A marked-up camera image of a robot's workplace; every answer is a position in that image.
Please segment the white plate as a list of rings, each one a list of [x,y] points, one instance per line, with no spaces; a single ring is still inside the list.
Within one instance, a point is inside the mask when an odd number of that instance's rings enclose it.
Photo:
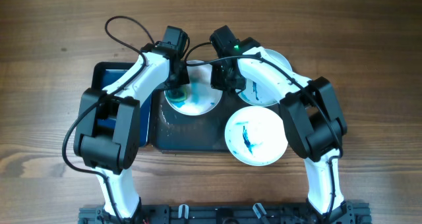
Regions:
[[[265,51],[275,61],[275,64],[292,71],[289,61],[281,53],[272,49],[265,49]],[[244,102],[250,105],[269,107],[278,103],[262,86],[249,78],[246,79],[246,88],[243,91],[236,90],[236,93]]]
[[[187,70],[190,83],[183,86],[186,86],[188,98],[179,103],[166,100],[174,110],[183,115],[203,115],[217,106],[222,98],[222,91],[213,89],[210,85],[212,65],[187,67]]]
[[[279,160],[288,145],[280,116],[259,106],[236,111],[226,123],[224,138],[236,159],[256,167]]]

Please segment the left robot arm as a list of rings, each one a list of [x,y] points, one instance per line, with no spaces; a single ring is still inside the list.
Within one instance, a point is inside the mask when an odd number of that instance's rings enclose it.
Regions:
[[[141,107],[154,91],[189,83],[181,61],[188,41],[186,32],[168,26],[163,40],[146,44],[121,78],[101,90],[89,88],[81,97],[73,150],[101,182],[104,221],[140,218],[131,165],[140,146]]]

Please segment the green yellow sponge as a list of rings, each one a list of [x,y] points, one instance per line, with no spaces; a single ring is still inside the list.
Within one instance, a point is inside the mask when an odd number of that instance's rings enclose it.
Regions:
[[[188,92],[186,86],[180,86],[178,88],[166,90],[165,96],[168,101],[172,103],[179,103],[188,98]]]

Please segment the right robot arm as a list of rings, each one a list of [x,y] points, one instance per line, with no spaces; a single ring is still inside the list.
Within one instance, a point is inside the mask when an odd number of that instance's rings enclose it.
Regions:
[[[293,72],[280,53],[253,38],[237,39],[228,26],[210,36],[218,59],[212,62],[212,87],[244,89],[252,80],[279,101],[288,144],[305,162],[309,182],[308,202],[323,217],[340,207],[338,161],[343,156],[342,137],[347,124],[331,83],[311,80]]]

